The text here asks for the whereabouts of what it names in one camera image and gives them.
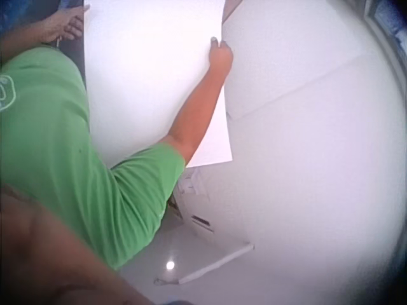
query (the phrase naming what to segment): green t-shirt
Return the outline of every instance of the green t-shirt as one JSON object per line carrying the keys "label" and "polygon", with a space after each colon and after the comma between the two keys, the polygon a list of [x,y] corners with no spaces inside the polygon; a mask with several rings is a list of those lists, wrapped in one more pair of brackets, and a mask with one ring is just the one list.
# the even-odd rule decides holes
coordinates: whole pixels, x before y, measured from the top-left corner
{"label": "green t-shirt", "polygon": [[156,233],[182,156],[157,144],[106,168],[91,143],[81,75],[58,50],[26,51],[1,75],[4,104],[15,99],[0,113],[1,182],[49,208],[111,267],[122,266]]}

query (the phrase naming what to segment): printed logo on shirt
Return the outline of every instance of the printed logo on shirt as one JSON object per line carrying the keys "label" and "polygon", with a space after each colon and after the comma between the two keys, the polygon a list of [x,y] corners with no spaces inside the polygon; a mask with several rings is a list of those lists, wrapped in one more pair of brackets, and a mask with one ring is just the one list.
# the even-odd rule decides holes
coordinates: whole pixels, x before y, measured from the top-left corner
{"label": "printed logo on shirt", "polygon": [[9,75],[0,74],[0,112],[9,108],[15,101],[14,81]]}

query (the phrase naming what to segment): skin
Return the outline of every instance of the skin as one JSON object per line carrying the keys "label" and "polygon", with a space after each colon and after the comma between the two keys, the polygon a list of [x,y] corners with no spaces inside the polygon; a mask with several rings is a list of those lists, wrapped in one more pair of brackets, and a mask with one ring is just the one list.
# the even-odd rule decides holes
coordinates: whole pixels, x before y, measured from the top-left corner
{"label": "skin", "polygon": [[[84,7],[58,11],[1,38],[3,63],[41,43],[82,35]],[[212,39],[210,67],[161,142],[191,160],[233,62]],[[42,205],[1,189],[1,304],[152,304],[106,267]]]}
{"label": "skin", "polygon": [[216,38],[212,38],[209,70],[186,100],[169,134],[162,140],[184,157],[185,164],[190,162],[206,134],[232,62],[233,53],[229,46],[224,41],[219,44]]}
{"label": "skin", "polygon": [[1,304],[152,304],[42,205],[2,187],[0,216]]}
{"label": "skin", "polygon": [[41,43],[51,43],[56,39],[73,40],[82,36],[83,14],[89,8],[88,5],[58,10],[42,21],[7,32],[0,40],[1,64]]}

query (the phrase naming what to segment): person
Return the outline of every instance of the person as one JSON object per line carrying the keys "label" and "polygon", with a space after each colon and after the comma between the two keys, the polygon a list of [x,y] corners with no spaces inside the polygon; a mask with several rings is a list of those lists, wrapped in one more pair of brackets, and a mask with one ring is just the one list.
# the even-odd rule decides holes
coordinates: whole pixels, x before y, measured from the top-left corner
{"label": "person", "polygon": [[0,304],[153,304],[43,205],[6,185],[0,199]]}
{"label": "person", "polygon": [[207,131],[233,53],[212,38],[209,69],[168,135],[109,169],[92,146],[77,67],[44,45],[82,35],[87,9],[57,11],[1,38],[1,178],[38,200],[117,269],[159,228],[166,200]]}

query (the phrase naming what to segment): hand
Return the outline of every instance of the hand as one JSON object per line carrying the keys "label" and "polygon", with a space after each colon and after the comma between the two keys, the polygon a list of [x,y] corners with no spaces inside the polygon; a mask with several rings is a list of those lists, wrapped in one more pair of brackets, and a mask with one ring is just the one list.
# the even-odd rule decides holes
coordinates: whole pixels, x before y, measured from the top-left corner
{"label": "hand", "polygon": [[57,38],[73,40],[83,33],[83,15],[89,5],[58,10],[39,22],[42,43],[50,43]]}
{"label": "hand", "polygon": [[219,76],[226,78],[233,63],[233,52],[226,41],[219,45],[217,39],[212,37],[209,52],[210,70]]}

